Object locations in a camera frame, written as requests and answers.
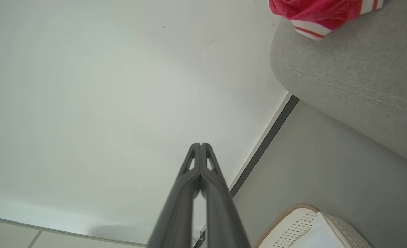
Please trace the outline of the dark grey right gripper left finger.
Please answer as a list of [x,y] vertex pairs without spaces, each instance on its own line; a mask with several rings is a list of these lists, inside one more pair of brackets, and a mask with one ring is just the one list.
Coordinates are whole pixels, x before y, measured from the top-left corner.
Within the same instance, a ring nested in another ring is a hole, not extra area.
[[190,248],[194,199],[199,193],[201,144],[188,150],[173,187],[147,243],[149,248]]

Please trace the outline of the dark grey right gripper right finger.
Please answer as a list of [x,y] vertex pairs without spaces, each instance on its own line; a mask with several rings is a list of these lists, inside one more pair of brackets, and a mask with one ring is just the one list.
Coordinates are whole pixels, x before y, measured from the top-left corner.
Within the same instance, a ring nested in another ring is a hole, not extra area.
[[207,203],[206,241],[209,248],[250,248],[232,195],[210,144],[201,145],[201,191]]

